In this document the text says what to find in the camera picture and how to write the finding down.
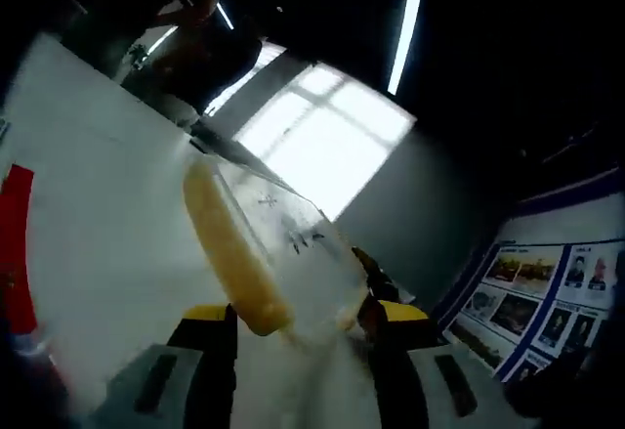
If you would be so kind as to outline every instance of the fluorescent light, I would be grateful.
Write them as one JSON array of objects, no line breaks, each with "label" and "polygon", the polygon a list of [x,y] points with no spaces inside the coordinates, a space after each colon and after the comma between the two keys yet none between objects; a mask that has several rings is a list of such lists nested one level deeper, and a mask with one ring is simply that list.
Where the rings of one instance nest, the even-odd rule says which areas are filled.
[{"label": "fluorescent light", "polygon": [[169,35],[176,31],[177,28],[177,26],[172,26],[169,30],[167,30],[163,36],[156,40],[156,43],[149,47],[149,50],[147,50],[147,54],[151,55],[153,51],[158,48]]},{"label": "fluorescent light", "polygon": [[222,5],[219,2],[217,3],[217,9],[219,9],[219,12],[222,14],[222,17],[224,18],[224,20],[228,24],[229,29],[230,30],[234,30],[234,25],[232,25],[232,22],[230,21],[230,19],[226,15],[226,11],[224,11],[224,8],[222,7]]},{"label": "fluorescent light", "polygon": [[414,25],[417,22],[419,2],[421,2],[421,0],[406,0],[406,8],[403,11],[403,23],[401,24],[401,33],[399,34],[399,42],[397,43],[395,62],[393,64],[393,71],[391,72],[391,79],[389,80],[388,91],[393,95],[397,91],[401,73],[406,64],[408,48],[410,48],[410,41],[412,40],[412,33],[414,32]]}]

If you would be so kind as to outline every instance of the display board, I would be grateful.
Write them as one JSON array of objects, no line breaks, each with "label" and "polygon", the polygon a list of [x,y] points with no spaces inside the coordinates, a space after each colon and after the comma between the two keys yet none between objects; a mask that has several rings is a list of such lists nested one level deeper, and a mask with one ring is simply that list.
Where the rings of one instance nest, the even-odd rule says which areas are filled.
[{"label": "display board", "polygon": [[475,292],[448,328],[503,381],[592,346],[616,284],[622,239],[497,245]]},{"label": "display board", "polygon": [[613,193],[511,219],[464,290],[444,299],[445,334],[504,382],[592,347],[612,305],[624,213],[625,196]]}]

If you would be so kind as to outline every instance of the blue border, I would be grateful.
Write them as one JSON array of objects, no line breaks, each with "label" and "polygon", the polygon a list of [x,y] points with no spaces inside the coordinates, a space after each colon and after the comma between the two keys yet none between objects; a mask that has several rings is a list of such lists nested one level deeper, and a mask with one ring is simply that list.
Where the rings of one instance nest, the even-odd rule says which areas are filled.
[{"label": "blue border", "polygon": [[449,310],[455,305],[456,298],[464,292],[474,278],[479,266],[488,258],[490,250],[497,246],[493,240],[494,238],[490,238],[488,242],[485,242],[484,245],[473,253],[469,264],[460,273],[458,279],[447,290],[444,297],[434,305],[430,313],[434,320],[442,321],[448,315]]},{"label": "blue border", "polygon": [[456,298],[455,298],[455,301],[451,304],[451,306],[447,309],[447,313],[444,314],[438,321],[438,327],[441,330],[447,328],[451,324],[451,322],[456,317],[456,315],[458,315],[460,311],[462,310],[462,307],[467,303],[467,301],[469,300],[469,297],[473,295],[473,293],[476,290],[476,287],[478,287],[479,282],[481,281],[483,276],[486,274],[486,272],[490,268],[490,265],[499,254],[500,248],[501,246],[499,245],[499,243],[493,244],[490,250],[488,251],[488,254],[480,263],[480,268],[477,271],[477,273],[474,274],[472,277],[469,277],[469,280],[467,281],[467,283],[463,284],[464,288],[460,290],[457,293],[457,295],[449,294],[449,295],[452,295],[452,298],[453,297],[456,297]]},{"label": "blue border", "polygon": [[562,209],[563,207],[582,202],[600,199],[610,194],[623,191],[623,173],[620,168],[604,173],[600,178],[582,185],[564,188],[560,192],[545,194],[540,197],[522,201],[513,212],[512,217],[529,216],[541,212]]},{"label": "blue border", "polygon": [[522,357],[525,350],[529,349],[529,346],[533,341],[534,336],[536,336],[536,333],[545,321],[547,314],[549,313],[549,310],[551,309],[551,306],[554,302],[554,299],[558,294],[558,290],[560,289],[560,284],[563,280],[566,265],[568,265],[568,259],[570,258],[571,250],[571,245],[566,245],[564,247],[560,263],[558,264],[558,269],[556,270],[556,274],[554,275],[554,280],[552,281],[551,287],[545,295],[545,299],[538,307],[538,311],[534,316],[534,320],[525,332],[525,335],[521,338],[521,341],[519,341],[517,348],[512,352],[510,356],[508,356],[508,359],[501,365],[501,367],[499,367],[499,370],[497,370],[495,374],[497,375],[497,378],[499,378],[499,380],[508,375],[508,372],[510,372],[510,370],[517,364],[517,361]]}]

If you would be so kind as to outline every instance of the bright window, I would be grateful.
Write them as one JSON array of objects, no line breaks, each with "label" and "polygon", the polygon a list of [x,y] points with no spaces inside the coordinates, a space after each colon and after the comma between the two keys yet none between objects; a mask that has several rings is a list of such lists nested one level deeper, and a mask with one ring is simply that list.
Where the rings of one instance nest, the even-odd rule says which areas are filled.
[{"label": "bright window", "polygon": [[320,64],[271,99],[235,139],[334,221],[413,123],[385,97]]}]

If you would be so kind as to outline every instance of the yellow foam block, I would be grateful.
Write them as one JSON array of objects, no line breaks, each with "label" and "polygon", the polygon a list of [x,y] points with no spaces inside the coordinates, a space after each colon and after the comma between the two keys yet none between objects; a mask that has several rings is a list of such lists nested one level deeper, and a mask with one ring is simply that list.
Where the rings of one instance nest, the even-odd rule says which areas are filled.
[{"label": "yellow foam block", "polygon": [[227,308],[228,305],[196,305],[188,309],[183,318],[206,322],[223,322],[226,319]]},{"label": "yellow foam block", "polygon": [[254,333],[265,336],[291,323],[288,308],[236,226],[217,183],[208,167],[193,163],[183,186],[187,211],[232,306]]},{"label": "yellow foam block", "polygon": [[416,322],[428,319],[427,314],[411,305],[396,304],[386,300],[380,300],[379,302],[384,307],[389,322]]}]

